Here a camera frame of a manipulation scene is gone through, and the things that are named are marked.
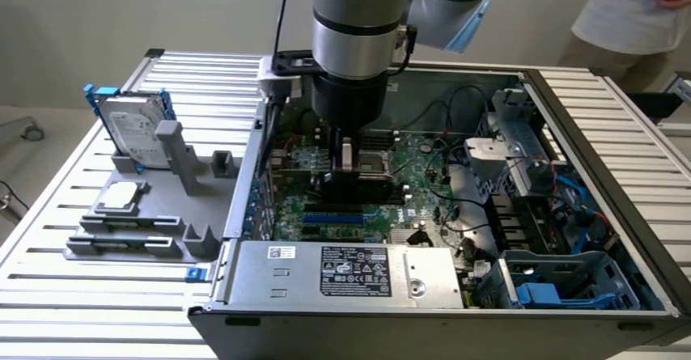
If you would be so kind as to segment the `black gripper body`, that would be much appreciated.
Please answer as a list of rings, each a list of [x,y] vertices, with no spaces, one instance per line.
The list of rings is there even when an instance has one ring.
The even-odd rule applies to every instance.
[[[386,73],[348,80],[330,74],[312,77],[312,109],[340,130],[360,130],[382,112]]]

